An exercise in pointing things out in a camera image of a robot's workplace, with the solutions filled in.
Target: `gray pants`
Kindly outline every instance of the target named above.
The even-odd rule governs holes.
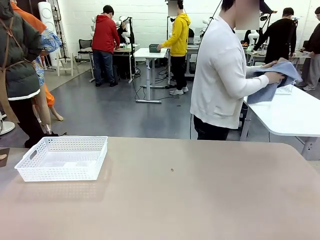
[[[320,79],[320,54],[305,59],[302,79],[310,88],[315,89],[317,87]]]

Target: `person in yellow hoodie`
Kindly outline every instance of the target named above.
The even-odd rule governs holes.
[[[187,80],[185,78],[186,53],[188,46],[190,18],[184,13],[183,0],[177,1],[178,16],[174,20],[172,37],[160,44],[157,49],[171,47],[172,73],[176,80],[176,89],[170,91],[171,95],[183,95],[188,92]]]

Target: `blue jeans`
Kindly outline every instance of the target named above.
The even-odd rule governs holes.
[[[101,69],[105,70],[107,80],[110,84],[114,84],[114,70],[113,70],[113,55],[107,51],[92,50],[93,51],[93,62],[94,62],[94,77],[95,83],[101,83]]]

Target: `black hair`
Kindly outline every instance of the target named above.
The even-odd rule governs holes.
[[[291,15],[295,15],[295,11],[291,7],[286,7],[283,9],[282,17],[289,17]]]
[[[105,6],[103,7],[103,13],[104,13],[104,14],[113,14],[113,15],[115,15],[115,11],[114,11],[114,9],[112,8],[112,6],[110,6],[110,5],[105,5]]]
[[[178,7],[179,9],[184,9],[184,1],[183,0],[178,0]]]
[[[223,11],[228,11],[234,4],[236,0],[223,0],[221,9]]]

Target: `basket handle hole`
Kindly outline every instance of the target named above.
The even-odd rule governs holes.
[[[32,160],[36,155],[37,155],[37,150],[35,150],[31,155],[30,155],[30,160]]]

